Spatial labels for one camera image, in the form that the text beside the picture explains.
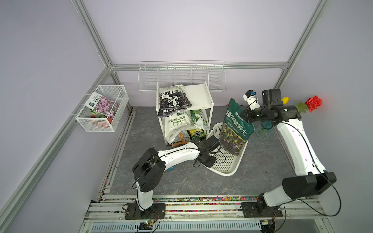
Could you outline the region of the tall green soil bag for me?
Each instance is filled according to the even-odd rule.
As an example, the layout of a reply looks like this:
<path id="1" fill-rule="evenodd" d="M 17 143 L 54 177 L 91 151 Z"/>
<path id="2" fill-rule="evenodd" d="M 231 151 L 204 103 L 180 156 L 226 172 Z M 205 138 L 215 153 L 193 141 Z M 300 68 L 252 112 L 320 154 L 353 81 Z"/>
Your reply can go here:
<path id="1" fill-rule="evenodd" d="M 244 110 L 231 98 L 226 110 L 220 139 L 222 147 L 233 155 L 239 155 L 252 133 L 254 125 L 248 123 L 241 114 Z"/>

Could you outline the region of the white green small bag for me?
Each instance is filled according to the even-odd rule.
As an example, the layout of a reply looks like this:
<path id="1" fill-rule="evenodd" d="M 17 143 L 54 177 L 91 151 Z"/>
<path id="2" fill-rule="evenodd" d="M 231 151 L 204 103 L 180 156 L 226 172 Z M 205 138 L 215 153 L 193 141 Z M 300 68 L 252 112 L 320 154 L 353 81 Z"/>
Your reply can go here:
<path id="1" fill-rule="evenodd" d="M 202 130 L 210 130 L 207 118 L 205 117 L 202 110 L 190 110 L 190 115 L 195 128 Z"/>

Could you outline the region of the white fertilizer bag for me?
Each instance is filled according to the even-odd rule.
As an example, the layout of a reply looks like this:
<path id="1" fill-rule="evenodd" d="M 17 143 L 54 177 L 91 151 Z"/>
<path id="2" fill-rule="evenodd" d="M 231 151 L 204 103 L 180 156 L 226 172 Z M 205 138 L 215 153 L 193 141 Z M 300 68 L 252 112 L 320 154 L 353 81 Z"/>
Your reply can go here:
<path id="1" fill-rule="evenodd" d="M 177 112 L 165 118 L 164 132 L 166 141 L 171 144 L 180 132 L 193 126 L 193 121 L 188 112 Z"/>

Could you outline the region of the black rose soil bag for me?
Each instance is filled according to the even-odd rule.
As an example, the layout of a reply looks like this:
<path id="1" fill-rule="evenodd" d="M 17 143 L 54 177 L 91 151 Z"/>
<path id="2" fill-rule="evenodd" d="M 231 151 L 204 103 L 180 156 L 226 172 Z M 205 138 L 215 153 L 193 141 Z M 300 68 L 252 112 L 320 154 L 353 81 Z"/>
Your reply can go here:
<path id="1" fill-rule="evenodd" d="M 169 117 L 174 113 L 185 111 L 192 107 L 192 103 L 185 93 L 185 87 L 174 85 L 158 89 L 159 110 L 158 117 Z"/>

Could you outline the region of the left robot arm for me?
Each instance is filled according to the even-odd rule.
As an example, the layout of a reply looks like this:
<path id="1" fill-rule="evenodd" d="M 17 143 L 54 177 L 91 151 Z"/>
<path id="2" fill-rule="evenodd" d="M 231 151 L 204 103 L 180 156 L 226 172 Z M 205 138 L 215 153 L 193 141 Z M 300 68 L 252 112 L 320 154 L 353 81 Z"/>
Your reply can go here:
<path id="1" fill-rule="evenodd" d="M 205 140 L 193 139 L 182 146 L 169 150 L 147 149 L 133 166 L 137 207 L 141 211 L 149 210 L 152 207 L 153 190 L 159 185 L 166 170 L 191 160 L 211 168 L 217 162 L 217 158 L 212 153 L 219 147 L 219 140 L 212 136 Z"/>

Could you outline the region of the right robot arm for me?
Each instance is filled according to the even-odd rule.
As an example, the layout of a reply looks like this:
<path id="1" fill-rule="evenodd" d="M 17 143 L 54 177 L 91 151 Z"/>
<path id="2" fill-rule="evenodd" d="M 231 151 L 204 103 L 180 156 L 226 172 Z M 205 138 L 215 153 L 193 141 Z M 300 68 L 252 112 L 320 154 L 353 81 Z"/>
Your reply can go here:
<path id="1" fill-rule="evenodd" d="M 262 193 L 258 209 L 267 209 L 299 198 L 320 195 L 336 182 L 335 173 L 328 172 L 314 152 L 305 133 L 301 114 L 294 105 L 285 105 L 280 89 L 262 92 L 263 105 L 254 90 L 243 95 L 248 109 L 241 116 L 249 123 L 270 122 L 279 132 L 282 143 L 293 163 L 296 176 L 285 178 L 279 187 Z"/>

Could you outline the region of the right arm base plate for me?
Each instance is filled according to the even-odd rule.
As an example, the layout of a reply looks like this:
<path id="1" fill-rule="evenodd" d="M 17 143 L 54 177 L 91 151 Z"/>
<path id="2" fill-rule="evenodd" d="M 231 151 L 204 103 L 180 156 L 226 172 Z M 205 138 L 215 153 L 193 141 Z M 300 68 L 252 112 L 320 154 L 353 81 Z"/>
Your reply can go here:
<path id="1" fill-rule="evenodd" d="M 245 218 L 276 218 L 283 217 L 282 209 L 278 207 L 263 207 L 255 202 L 241 203 L 239 210 Z"/>

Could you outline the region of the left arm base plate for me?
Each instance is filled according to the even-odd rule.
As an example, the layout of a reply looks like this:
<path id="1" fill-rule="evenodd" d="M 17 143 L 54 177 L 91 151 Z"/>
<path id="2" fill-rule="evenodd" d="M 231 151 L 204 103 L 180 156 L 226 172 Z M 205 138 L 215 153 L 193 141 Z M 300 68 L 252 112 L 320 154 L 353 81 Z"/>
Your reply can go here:
<path id="1" fill-rule="evenodd" d="M 153 204 L 147 210 L 141 210 L 136 203 L 126 203 L 122 206 L 125 212 L 125 219 L 140 220 L 140 219 L 164 219 L 166 213 L 166 205 L 162 203 Z"/>

